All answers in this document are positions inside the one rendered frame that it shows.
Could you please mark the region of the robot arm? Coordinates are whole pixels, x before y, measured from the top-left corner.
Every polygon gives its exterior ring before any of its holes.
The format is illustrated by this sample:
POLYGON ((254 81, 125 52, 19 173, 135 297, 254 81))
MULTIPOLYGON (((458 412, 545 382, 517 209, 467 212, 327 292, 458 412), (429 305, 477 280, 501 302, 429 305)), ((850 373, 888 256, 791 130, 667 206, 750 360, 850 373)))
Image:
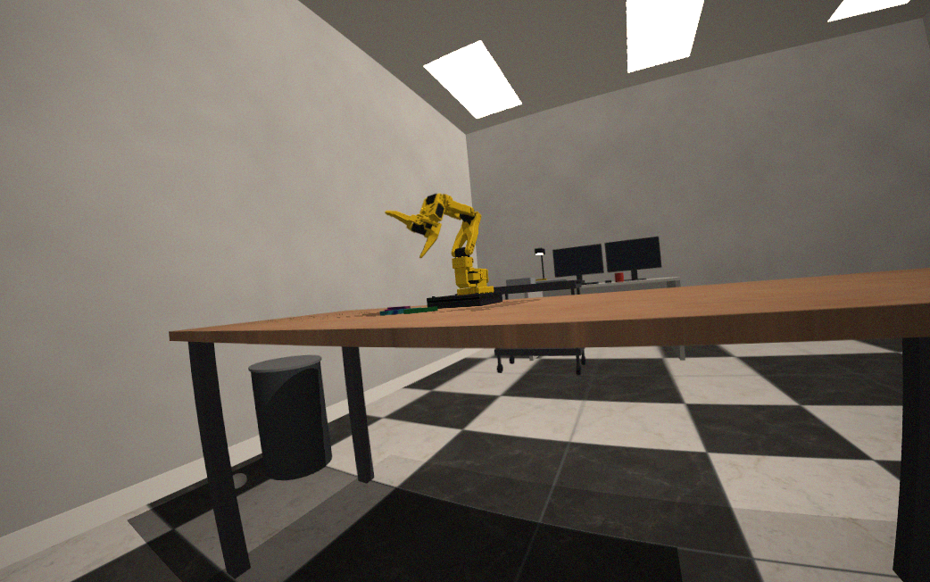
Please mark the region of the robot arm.
POLYGON ((444 214, 463 220, 452 249, 456 286, 461 288, 457 289, 457 295, 493 293, 494 287, 486 285, 486 270, 470 268, 473 267, 474 261, 469 257, 477 244, 480 213, 474 212, 474 209, 466 204, 454 202, 452 197, 446 194, 433 194, 425 198, 419 213, 437 222, 443 219, 444 214), (466 247, 462 247, 466 240, 466 247))

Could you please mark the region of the green rod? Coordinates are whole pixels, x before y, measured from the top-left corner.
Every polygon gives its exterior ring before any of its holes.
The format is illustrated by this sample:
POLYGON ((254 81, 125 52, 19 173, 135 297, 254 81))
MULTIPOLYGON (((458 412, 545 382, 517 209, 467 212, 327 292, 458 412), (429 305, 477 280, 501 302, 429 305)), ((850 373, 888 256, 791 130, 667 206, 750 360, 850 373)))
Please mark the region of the green rod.
POLYGON ((403 314, 418 313, 418 312, 434 312, 434 311, 438 311, 437 306, 435 306, 435 307, 426 307, 426 308, 417 308, 417 309, 403 310, 403 314))

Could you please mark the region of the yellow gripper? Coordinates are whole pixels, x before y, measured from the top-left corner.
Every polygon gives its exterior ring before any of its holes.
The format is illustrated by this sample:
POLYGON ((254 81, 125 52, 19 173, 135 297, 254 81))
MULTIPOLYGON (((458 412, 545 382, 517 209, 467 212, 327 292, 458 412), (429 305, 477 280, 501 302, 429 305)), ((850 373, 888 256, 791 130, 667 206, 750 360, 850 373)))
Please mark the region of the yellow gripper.
POLYGON ((419 258, 423 258, 423 256, 425 255, 425 253, 426 253, 426 252, 429 250, 429 248, 436 242, 436 240, 437 240, 437 238, 438 238, 438 236, 439 236, 439 232, 440 232, 440 228, 441 228, 442 224, 441 224, 441 223, 438 223, 436 220, 431 219, 431 218, 429 218, 429 217, 427 217, 427 216, 425 216, 425 215, 422 215, 422 214, 413 215, 413 214, 412 214, 412 216, 409 216, 409 215, 406 215, 406 214, 403 214, 403 213, 399 213, 399 212, 397 212, 397 211, 385 211, 385 214, 386 214, 386 215, 389 215, 389 216, 391 216, 391 217, 394 217, 394 218, 398 219, 399 221, 401 221, 402 223, 406 224, 406 225, 407 225, 406 228, 407 228, 408 230, 410 230, 410 231, 412 231, 412 232, 414 232, 414 233, 419 233, 419 234, 421 234, 422 236, 424 236, 424 237, 427 238, 427 242, 426 242, 426 244, 425 244, 425 246, 424 246, 424 249, 423 249, 422 253, 420 254, 419 258), (423 220, 423 221, 422 221, 422 220, 423 220), (421 222, 421 221, 422 221, 422 222, 421 222), (412 222, 413 222, 413 223, 412 223, 412 222), (423 222, 424 222, 424 223, 423 223, 423 222), (427 223, 427 224, 426 224, 426 223, 427 223), (430 224, 430 223, 431 223, 431 224, 430 224), (429 224, 429 225, 428 225, 428 224, 429 224), (434 225, 433 225, 433 224, 434 224, 434 225), (430 226, 430 225, 431 225, 431 226, 430 226), (426 226, 426 227, 425 227, 425 226, 426 226), (434 227, 433 227, 433 226, 434 226, 434 227))

